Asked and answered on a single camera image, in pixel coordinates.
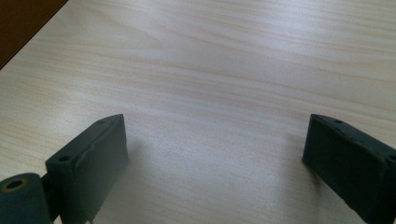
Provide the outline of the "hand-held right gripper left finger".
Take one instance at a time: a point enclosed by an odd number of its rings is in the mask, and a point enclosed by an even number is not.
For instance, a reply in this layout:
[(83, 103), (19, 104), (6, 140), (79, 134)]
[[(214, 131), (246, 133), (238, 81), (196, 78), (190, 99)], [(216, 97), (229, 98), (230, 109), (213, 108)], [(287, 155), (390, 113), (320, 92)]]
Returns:
[(128, 164), (122, 114), (99, 119), (46, 160), (49, 184), (63, 200), (63, 224), (94, 220)]

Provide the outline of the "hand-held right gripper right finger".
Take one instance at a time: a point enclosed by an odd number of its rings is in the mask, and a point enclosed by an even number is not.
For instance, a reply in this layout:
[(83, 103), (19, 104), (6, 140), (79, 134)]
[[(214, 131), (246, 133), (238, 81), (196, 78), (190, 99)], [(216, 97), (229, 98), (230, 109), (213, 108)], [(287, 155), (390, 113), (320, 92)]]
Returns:
[(340, 119), (313, 114), (303, 162), (367, 224), (396, 220), (396, 149)]

